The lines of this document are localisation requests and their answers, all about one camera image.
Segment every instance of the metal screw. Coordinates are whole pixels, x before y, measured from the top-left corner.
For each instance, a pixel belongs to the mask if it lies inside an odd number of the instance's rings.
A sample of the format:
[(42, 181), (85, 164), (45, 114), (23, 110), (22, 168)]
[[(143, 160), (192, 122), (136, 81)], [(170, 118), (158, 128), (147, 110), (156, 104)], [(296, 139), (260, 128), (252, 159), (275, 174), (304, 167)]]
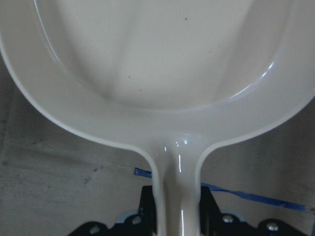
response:
[(141, 217), (137, 215), (131, 220), (131, 222), (133, 225), (138, 225), (141, 223)]
[(233, 219), (233, 216), (231, 215), (224, 215), (222, 217), (222, 220), (225, 222), (225, 223), (233, 223), (234, 219)]
[(90, 234), (95, 235), (100, 231), (100, 228), (98, 225), (94, 225), (92, 228), (90, 228)]
[(278, 230), (279, 230), (279, 226), (278, 226), (276, 223), (274, 223), (274, 222), (268, 223), (268, 224), (266, 225), (266, 227), (267, 227), (267, 229), (268, 229), (269, 231), (278, 231)]

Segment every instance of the blue strip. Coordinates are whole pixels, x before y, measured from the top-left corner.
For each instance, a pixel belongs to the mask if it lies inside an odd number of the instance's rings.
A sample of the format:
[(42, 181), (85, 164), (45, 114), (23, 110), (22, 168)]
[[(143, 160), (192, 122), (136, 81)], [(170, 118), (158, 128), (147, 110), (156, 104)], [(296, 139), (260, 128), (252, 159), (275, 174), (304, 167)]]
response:
[[(134, 174), (137, 176), (152, 178), (152, 172), (151, 171), (142, 170), (140, 168), (134, 168)], [(291, 203), (291, 202), (286, 202), (286, 201), (281, 201), (281, 200), (274, 199), (274, 198), (267, 198), (267, 197), (263, 197), (260, 195), (251, 194), (251, 193), (244, 193), (244, 192), (240, 192), (240, 191), (227, 190), (227, 189), (220, 188), (220, 187), (217, 187), (217, 186), (214, 186), (211, 184), (207, 184), (207, 183), (201, 183), (201, 186), (209, 187), (211, 191), (231, 193), (231, 194), (234, 194), (236, 196), (239, 196), (240, 198), (254, 201), (254, 202), (265, 203), (265, 204), (279, 206), (279, 207), (285, 207), (285, 208), (297, 210), (297, 211), (306, 211), (307, 210), (307, 208), (303, 205)]]

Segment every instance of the white ceramic spoon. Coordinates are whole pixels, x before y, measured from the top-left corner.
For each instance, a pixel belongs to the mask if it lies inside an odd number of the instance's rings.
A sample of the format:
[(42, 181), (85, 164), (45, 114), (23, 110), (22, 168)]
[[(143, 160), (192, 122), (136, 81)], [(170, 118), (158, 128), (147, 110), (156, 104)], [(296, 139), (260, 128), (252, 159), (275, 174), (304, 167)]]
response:
[(26, 98), (79, 136), (143, 155), (158, 235), (200, 234), (200, 168), (315, 94), (313, 0), (2, 0)]

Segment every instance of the screw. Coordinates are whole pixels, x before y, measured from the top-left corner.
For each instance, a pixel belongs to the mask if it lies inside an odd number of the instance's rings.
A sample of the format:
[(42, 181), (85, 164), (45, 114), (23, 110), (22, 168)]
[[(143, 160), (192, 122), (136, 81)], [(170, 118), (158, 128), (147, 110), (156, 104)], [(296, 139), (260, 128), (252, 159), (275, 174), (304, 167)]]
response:
[(224, 215), (222, 217), (222, 220), (225, 222), (225, 223), (233, 223), (234, 219), (233, 219), (233, 216), (231, 215)]
[(276, 223), (274, 223), (274, 222), (268, 223), (268, 224), (266, 225), (266, 227), (267, 227), (267, 229), (268, 229), (269, 231), (278, 231), (278, 230), (279, 230), (279, 226), (278, 226)]
[(98, 225), (94, 225), (92, 228), (90, 228), (90, 234), (95, 235), (100, 231), (100, 228)]
[(141, 217), (137, 215), (131, 220), (131, 222), (133, 225), (138, 225), (141, 223)]

